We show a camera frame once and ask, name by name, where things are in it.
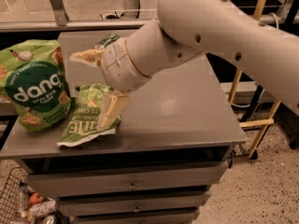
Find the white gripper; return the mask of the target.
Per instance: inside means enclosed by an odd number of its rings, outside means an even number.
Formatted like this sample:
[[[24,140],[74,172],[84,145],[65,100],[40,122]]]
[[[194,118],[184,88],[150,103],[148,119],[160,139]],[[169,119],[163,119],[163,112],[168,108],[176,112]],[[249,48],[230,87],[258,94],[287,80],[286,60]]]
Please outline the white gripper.
[[[136,91],[150,81],[150,78],[142,75],[130,60],[123,37],[108,45],[104,51],[87,49],[75,52],[71,54],[69,60],[91,67],[101,65],[107,85],[117,90],[105,92],[103,95],[97,121],[98,129],[105,129],[113,124],[128,104],[130,98],[128,92]]]

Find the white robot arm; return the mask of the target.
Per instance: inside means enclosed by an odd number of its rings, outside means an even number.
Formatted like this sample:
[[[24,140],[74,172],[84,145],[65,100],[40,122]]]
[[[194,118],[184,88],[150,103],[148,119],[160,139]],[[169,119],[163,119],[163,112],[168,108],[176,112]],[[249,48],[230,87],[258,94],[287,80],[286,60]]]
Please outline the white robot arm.
[[[105,49],[70,56],[135,91],[158,72],[206,53],[240,69],[299,114],[299,37],[254,20],[229,0],[159,0],[158,18]]]

